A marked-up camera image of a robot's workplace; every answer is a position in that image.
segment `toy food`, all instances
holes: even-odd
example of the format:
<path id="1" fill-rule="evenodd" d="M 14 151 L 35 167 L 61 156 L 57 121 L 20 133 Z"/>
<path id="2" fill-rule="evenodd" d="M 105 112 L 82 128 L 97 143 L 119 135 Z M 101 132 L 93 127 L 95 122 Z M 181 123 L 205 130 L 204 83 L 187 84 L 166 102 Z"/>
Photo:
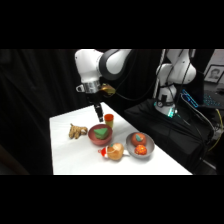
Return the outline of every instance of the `toy food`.
<path id="1" fill-rule="evenodd" d="M 122 158 L 124 154 L 124 146 L 120 143 L 115 143 L 98 152 L 101 153 L 104 158 L 110 158 L 116 161 Z"/>
<path id="2" fill-rule="evenodd" d="M 114 115 L 113 114 L 106 114 L 104 116 L 104 120 L 105 120 L 106 125 L 113 128 L 113 126 L 114 126 Z"/>
<path id="3" fill-rule="evenodd" d="M 95 136 L 98 139 L 104 140 L 108 137 L 109 131 L 108 128 L 101 128 L 94 130 Z"/>
<path id="4" fill-rule="evenodd" d="M 86 127 L 78 127 L 71 124 L 71 129 L 69 132 L 69 137 L 71 139 L 75 138 L 78 139 L 80 135 L 87 135 L 88 129 Z"/>
<path id="5" fill-rule="evenodd" d="M 135 154 L 144 156 L 147 154 L 147 149 L 144 145 L 138 145 L 135 149 Z"/>
<path id="6" fill-rule="evenodd" d="M 146 146 L 146 137 L 142 133 L 136 133 L 131 138 L 131 143 L 137 147 L 138 145 L 144 145 Z"/>

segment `orange cup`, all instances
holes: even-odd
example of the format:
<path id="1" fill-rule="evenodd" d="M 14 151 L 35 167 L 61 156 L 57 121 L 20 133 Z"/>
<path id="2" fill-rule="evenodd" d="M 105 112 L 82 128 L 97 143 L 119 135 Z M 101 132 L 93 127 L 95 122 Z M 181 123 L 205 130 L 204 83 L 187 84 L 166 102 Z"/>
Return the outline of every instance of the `orange cup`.
<path id="1" fill-rule="evenodd" d="M 104 120 L 105 120 L 106 125 L 113 128 L 113 126 L 114 126 L 114 115 L 113 114 L 106 114 L 104 116 Z"/>

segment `green light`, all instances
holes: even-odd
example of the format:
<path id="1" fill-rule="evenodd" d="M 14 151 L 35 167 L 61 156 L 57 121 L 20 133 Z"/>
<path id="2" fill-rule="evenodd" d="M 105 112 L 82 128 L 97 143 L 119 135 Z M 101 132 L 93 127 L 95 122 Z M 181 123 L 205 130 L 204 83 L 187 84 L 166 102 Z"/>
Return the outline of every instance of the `green light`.
<path id="1" fill-rule="evenodd" d="M 168 117 L 171 117 L 172 118 L 173 117 L 173 114 L 174 114 L 174 112 L 173 112 L 173 109 L 171 108 L 170 111 L 169 111 Z"/>

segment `red toy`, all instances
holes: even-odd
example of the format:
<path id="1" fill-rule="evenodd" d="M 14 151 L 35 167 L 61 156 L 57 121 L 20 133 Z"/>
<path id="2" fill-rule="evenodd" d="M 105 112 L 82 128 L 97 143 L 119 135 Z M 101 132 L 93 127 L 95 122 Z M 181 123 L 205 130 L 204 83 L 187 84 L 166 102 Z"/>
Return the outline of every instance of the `red toy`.
<path id="1" fill-rule="evenodd" d="M 137 147 L 138 145 L 146 146 L 146 137 L 142 133 L 136 133 L 131 138 L 131 143 Z"/>
<path id="2" fill-rule="evenodd" d="M 135 154 L 144 156 L 147 154 L 147 149 L 144 145 L 138 145 L 135 149 Z"/>

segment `red bowl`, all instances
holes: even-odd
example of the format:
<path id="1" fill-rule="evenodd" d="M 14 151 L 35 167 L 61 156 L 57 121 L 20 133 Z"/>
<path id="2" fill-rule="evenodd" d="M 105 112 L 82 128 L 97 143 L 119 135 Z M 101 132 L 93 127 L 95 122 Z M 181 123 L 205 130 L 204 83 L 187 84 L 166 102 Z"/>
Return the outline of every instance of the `red bowl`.
<path id="1" fill-rule="evenodd" d="M 108 131 L 109 131 L 108 137 L 104 140 L 100 140 L 100 139 L 96 138 L 95 133 L 94 133 L 95 129 L 101 129 L 101 128 L 108 128 Z M 88 133 L 89 139 L 92 141 L 92 143 L 95 145 L 98 145 L 98 146 L 107 145 L 111 141 L 112 135 L 113 135 L 112 128 L 106 124 L 98 124 L 98 125 L 92 127 Z"/>

